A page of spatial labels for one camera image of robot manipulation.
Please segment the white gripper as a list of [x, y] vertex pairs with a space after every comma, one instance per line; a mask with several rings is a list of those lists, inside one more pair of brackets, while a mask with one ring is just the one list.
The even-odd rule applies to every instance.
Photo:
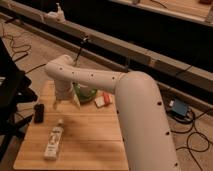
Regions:
[[68, 81], [55, 80], [55, 96], [57, 100], [53, 102], [53, 109], [57, 110], [58, 100], [70, 100], [72, 97], [73, 104], [80, 108], [81, 104], [76, 93], [73, 93], [73, 86]]

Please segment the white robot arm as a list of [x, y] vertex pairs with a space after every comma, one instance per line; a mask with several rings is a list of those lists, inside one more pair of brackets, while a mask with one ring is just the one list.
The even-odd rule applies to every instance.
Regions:
[[45, 72], [55, 81], [59, 99], [69, 96], [73, 83], [115, 96], [129, 171], [181, 171], [162, 96], [151, 76], [79, 68], [66, 55], [49, 61]]

